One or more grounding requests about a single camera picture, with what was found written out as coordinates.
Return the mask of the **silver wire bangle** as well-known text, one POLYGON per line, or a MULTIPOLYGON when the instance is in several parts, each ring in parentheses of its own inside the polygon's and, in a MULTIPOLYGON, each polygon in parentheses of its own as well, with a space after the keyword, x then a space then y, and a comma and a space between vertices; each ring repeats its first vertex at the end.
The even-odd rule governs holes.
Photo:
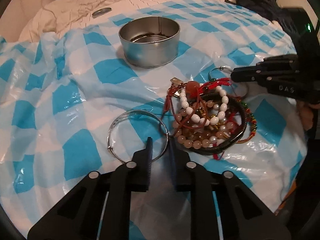
POLYGON ((169 134, 169 130, 167 129, 165 123, 163 122, 163 120, 161 118, 159 118, 158 116, 156 116, 155 114, 151 113, 151 112, 148 112, 148 111, 145 111, 145 110, 141 110, 141 109, 135 109, 135 110, 130 110, 130 111, 126 111, 124 113, 122 113, 121 115, 119 115, 118 117, 116 117, 113 122, 111 123, 109 129, 108 129, 108 134, 107 134, 107 139, 106 139, 106 142, 107 142, 107 149, 108 151, 110 152, 110 154, 116 158, 118 161, 120 161, 122 164, 125 163, 125 161, 123 159, 121 159, 120 157, 118 157, 116 155, 116 153, 114 152, 114 149, 113 149, 113 146, 112 146, 112 142, 111 142, 111 138, 112 138, 112 132, 113 130, 115 129, 115 127, 122 121, 124 121, 124 119, 128 118, 129 116, 132 116, 132 115, 144 115, 144 116, 148 116, 150 118, 153 118, 155 119, 156 121, 159 122, 159 126, 163 127, 165 132, 165 145, 163 146, 163 150, 161 151, 161 153, 151 159, 151 162, 155 162, 157 161, 158 159, 161 159, 161 157, 163 157, 163 155, 165 154, 165 152, 167 151, 167 148, 169 146, 169 137, 170 137, 170 134, 169 134))

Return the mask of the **black clothing pile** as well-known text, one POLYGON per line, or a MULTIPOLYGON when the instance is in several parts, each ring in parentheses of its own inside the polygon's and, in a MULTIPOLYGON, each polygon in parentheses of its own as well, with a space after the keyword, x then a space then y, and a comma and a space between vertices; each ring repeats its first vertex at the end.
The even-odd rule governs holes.
POLYGON ((287 33, 295 33, 296 25, 287 9, 281 8, 277 0, 236 0, 236 5, 256 12, 269 21, 277 21, 287 33))

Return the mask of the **blue white checkered plastic sheet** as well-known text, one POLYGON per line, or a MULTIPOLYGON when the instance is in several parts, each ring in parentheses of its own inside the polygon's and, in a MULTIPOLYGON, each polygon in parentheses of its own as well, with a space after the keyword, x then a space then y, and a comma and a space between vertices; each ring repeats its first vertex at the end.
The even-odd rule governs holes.
POLYGON ((108 15, 37 42, 1 39, 1 206, 26 236, 90 171, 115 170, 151 137, 151 185, 132 196, 130 237, 188 239, 189 197, 172 187, 156 120, 170 80, 204 83, 224 77, 220 66, 294 52, 290 37, 260 15, 204 0, 108 15), (181 28, 176 59, 153 69, 128 64, 118 35, 146 16, 181 28))

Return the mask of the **round silver metal tin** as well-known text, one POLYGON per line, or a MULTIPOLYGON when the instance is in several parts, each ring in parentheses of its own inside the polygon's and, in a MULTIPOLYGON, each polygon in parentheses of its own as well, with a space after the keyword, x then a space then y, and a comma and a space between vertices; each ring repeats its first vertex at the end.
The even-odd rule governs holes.
POLYGON ((178 56, 180 31, 180 25, 175 20, 148 16, 123 25, 119 30, 119 38, 130 64, 155 68, 178 56))

